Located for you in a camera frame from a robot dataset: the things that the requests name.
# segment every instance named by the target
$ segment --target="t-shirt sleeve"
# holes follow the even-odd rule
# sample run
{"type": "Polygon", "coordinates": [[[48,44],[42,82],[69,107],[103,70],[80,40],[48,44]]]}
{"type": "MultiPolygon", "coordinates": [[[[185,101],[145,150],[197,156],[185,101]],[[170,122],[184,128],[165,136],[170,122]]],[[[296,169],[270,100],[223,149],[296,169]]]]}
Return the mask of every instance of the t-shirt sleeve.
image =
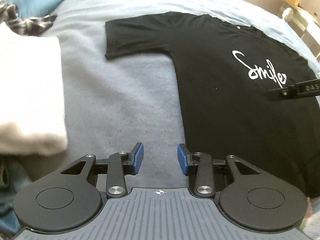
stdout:
{"type": "Polygon", "coordinates": [[[172,13],[143,15],[106,22],[106,58],[139,52],[169,53],[172,13]]]}

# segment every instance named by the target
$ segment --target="bolt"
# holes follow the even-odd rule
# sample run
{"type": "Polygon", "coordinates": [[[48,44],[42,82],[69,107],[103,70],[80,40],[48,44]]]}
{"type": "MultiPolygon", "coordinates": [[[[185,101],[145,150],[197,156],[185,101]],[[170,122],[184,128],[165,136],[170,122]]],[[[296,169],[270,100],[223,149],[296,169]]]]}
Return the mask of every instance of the bolt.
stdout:
{"type": "Polygon", "coordinates": [[[209,186],[200,186],[199,188],[197,188],[197,191],[201,194],[210,194],[213,189],[209,186]]]}
{"type": "Polygon", "coordinates": [[[114,187],[110,187],[108,189],[108,192],[113,195],[119,195],[124,192],[124,188],[120,186],[114,186],[114,187]]]}

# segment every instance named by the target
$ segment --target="black t-shirt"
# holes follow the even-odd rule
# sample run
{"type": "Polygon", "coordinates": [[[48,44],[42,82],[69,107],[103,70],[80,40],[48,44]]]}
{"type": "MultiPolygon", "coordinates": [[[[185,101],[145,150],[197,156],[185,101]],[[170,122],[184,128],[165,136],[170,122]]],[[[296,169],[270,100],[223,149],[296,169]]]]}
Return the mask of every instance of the black t-shirt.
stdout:
{"type": "Polygon", "coordinates": [[[298,53],[255,27],[179,12],[106,22],[107,59],[172,57],[186,145],[215,159],[237,155],[320,195],[316,98],[270,102],[266,91],[315,79],[298,53]]]}

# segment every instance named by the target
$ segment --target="plaid fabric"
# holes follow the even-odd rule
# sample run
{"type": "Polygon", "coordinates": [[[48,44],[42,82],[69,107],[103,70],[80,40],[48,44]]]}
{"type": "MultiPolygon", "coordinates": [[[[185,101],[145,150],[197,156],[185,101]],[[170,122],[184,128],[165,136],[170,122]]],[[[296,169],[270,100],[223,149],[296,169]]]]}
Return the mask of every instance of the plaid fabric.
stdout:
{"type": "Polygon", "coordinates": [[[52,25],[57,15],[48,15],[43,18],[20,18],[17,16],[18,7],[15,4],[0,3],[0,23],[7,26],[19,35],[38,36],[52,25]]]}

